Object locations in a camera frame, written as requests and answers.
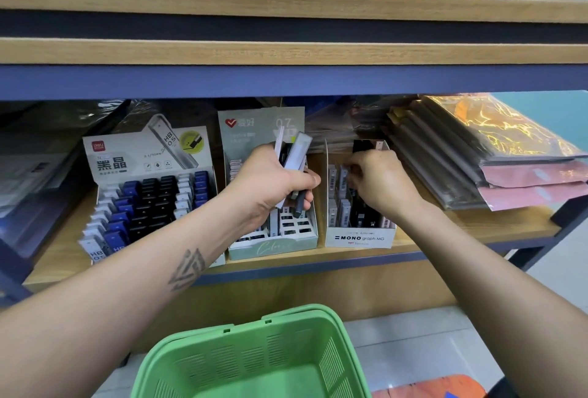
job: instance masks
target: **tattoo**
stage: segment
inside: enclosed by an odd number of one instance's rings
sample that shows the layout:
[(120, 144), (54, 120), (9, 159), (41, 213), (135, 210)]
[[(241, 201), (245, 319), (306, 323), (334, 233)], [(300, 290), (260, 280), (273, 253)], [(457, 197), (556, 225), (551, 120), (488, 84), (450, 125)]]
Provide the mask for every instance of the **tattoo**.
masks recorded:
[(196, 248), (194, 252), (187, 249), (172, 278), (169, 279), (168, 285), (173, 285), (172, 291), (181, 290), (192, 284), (205, 269), (206, 262), (200, 249)]

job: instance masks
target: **hand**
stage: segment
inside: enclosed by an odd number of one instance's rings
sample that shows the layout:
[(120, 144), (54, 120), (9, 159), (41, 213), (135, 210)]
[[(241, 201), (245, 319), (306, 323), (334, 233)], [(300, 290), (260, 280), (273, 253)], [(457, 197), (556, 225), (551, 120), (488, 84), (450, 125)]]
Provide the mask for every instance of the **hand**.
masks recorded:
[(273, 147), (264, 144), (253, 150), (225, 191), (239, 199), (246, 208), (251, 222), (247, 224), (250, 229), (246, 233), (249, 233), (261, 226), (276, 204), (294, 190), (307, 189), (304, 209), (310, 209), (313, 200), (311, 189), (319, 183), (320, 177), (312, 170), (284, 169)]
[(368, 206), (395, 223), (424, 202), (392, 150), (356, 152), (347, 164), (351, 166), (349, 187), (357, 189)]

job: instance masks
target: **tiled floor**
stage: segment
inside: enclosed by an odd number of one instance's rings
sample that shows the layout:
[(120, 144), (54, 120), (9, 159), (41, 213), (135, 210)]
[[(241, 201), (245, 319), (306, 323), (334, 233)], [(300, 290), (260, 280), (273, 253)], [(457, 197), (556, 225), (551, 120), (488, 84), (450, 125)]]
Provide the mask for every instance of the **tiled floor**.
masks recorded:
[[(530, 271), (588, 313), (588, 221)], [(345, 324), (371, 390), (463, 373), (486, 390), (502, 377), (492, 355), (457, 307), (403, 313)], [(113, 372), (96, 398), (128, 398), (144, 355)]]

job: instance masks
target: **forearm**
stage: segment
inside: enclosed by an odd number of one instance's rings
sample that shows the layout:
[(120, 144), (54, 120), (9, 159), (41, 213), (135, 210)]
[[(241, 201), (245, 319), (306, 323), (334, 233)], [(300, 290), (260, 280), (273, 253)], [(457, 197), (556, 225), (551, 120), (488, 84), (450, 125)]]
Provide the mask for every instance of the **forearm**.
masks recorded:
[(398, 225), (427, 255), (519, 394), (588, 396), (588, 318), (419, 203)]
[(2, 313), (0, 395), (91, 396), (158, 312), (245, 233), (230, 200), (221, 194)]

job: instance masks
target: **red logo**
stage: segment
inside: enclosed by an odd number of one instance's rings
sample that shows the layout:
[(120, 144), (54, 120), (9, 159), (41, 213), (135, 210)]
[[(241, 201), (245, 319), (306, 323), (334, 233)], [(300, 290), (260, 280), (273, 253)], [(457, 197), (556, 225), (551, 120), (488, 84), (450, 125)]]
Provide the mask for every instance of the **red logo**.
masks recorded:
[(106, 147), (104, 146), (104, 141), (92, 141), (92, 150), (94, 150), (94, 152), (105, 151)]

